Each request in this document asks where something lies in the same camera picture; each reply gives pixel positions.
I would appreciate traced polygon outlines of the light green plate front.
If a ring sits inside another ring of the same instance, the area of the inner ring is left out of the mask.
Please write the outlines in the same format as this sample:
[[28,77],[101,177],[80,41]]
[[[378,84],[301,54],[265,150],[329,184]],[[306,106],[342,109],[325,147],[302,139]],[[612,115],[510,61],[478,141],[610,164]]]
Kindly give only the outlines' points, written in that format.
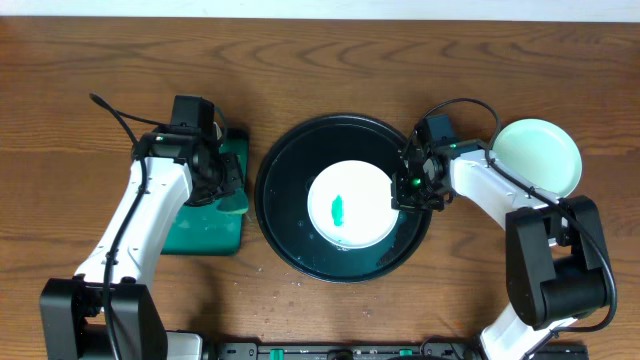
[[582,175],[575,141],[559,126],[535,118],[506,126],[493,144],[497,157],[536,186],[568,197]]

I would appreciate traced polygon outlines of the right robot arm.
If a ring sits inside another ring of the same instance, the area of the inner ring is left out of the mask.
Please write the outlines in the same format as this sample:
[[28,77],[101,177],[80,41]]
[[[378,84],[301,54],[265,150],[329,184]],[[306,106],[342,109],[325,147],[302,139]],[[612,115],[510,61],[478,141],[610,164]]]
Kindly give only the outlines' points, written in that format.
[[505,231],[508,306],[479,336],[485,359],[530,359],[576,321],[607,307],[617,290],[597,207],[563,199],[507,168],[481,140],[461,141],[445,114],[425,116],[400,152],[391,205],[441,211],[457,196]]

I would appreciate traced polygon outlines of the white plate green stain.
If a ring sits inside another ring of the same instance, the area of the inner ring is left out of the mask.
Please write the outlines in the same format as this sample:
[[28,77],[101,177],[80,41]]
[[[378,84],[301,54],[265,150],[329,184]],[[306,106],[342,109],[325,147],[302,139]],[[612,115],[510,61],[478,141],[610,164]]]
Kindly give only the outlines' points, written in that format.
[[346,249],[371,247],[386,238],[398,221],[391,206],[391,178],[379,167],[345,160],[322,170],[307,195],[315,230]]

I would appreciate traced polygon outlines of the green yellow sponge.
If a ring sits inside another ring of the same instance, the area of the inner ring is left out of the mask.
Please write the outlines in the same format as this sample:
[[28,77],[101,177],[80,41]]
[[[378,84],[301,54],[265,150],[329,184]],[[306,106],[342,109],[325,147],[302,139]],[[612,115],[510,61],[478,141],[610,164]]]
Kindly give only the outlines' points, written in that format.
[[243,190],[237,189],[233,194],[221,198],[216,210],[224,214],[243,215],[249,210],[248,196]]

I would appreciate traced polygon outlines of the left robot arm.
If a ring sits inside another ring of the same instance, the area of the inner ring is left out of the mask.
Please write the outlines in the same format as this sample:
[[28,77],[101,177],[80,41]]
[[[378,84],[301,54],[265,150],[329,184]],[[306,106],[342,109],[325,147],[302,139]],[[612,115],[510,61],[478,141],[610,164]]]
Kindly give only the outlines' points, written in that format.
[[170,229],[185,207],[230,217],[248,210],[229,127],[210,101],[178,95],[169,123],[132,136],[127,188],[92,253],[39,299],[50,359],[214,359],[202,335],[165,329],[151,295]]

